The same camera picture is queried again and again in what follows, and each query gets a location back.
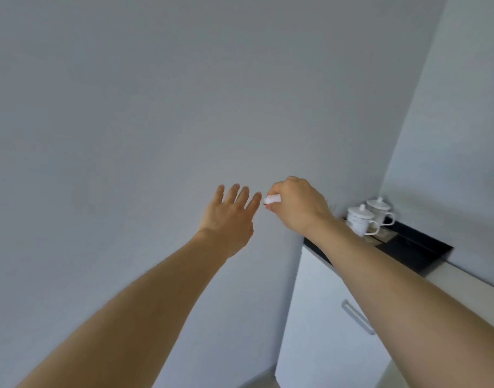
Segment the hand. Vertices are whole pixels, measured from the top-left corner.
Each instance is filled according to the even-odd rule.
[[[314,227],[334,220],[324,196],[303,178],[290,176],[285,181],[276,182],[268,195],[277,193],[281,195],[281,202],[269,204],[266,208],[274,212],[287,228],[307,238]]]
[[[197,234],[210,236],[226,258],[238,253],[254,234],[252,219],[261,202],[261,192],[257,192],[247,207],[249,189],[244,186],[240,194],[240,184],[235,183],[224,202],[224,186],[220,185],[205,209]]]

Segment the cabinet door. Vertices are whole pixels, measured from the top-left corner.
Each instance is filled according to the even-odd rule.
[[[340,277],[303,247],[276,367],[281,388],[373,388],[390,356]]]

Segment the forearm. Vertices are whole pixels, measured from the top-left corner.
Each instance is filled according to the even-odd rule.
[[[494,327],[343,223],[314,233],[411,386],[494,386]]]
[[[226,256],[204,234],[130,284],[21,387],[150,387],[198,297]]]

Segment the cup lid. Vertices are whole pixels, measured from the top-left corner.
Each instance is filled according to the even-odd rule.
[[[372,219],[374,214],[365,208],[365,204],[360,204],[359,207],[350,207],[347,209],[350,214],[364,219]]]
[[[383,209],[384,211],[391,209],[391,206],[384,202],[384,198],[381,197],[376,200],[367,200],[367,204],[374,208]]]

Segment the porcelain mug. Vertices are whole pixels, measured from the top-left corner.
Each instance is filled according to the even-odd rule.
[[[373,220],[380,226],[391,226],[396,221],[394,214],[389,212],[391,206],[384,202],[383,198],[367,200],[367,208],[374,214]],[[387,216],[392,219],[391,223],[384,223]]]
[[[365,208],[365,204],[361,204],[360,207],[350,207],[348,208],[346,224],[360,237],[375,235],[380,231],[380,225],[373,220],[373,216],[374,214]],[[376,226],[376,231],[373,233],[367,232],[370,223],[374,223]]]

